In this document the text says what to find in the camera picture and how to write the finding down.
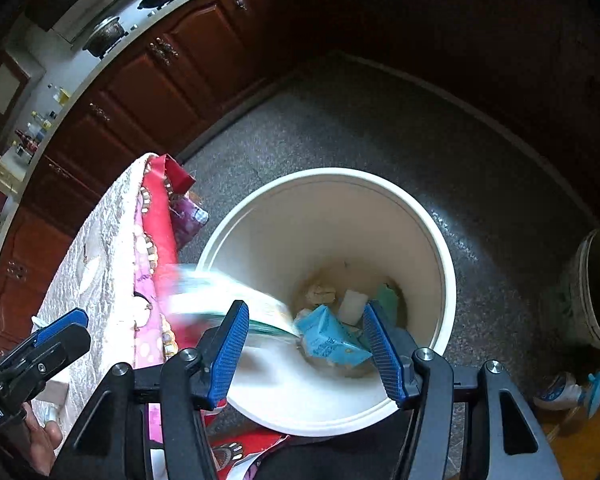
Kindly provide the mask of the person's left hand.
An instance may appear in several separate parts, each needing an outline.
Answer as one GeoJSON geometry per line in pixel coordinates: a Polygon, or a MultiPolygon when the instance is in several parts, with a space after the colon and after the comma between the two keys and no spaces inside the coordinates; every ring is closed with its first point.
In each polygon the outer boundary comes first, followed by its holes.
{"type": "Polygon", "coordinates": [[[53,420],[41,426],[31,405],[23,403],[22,407],[26,411],[24,423],[29,431],[30,464],[37,472],[48,476],[56,460],[55,450],[59,448],[62,441],[60,428],[53,420]]]}

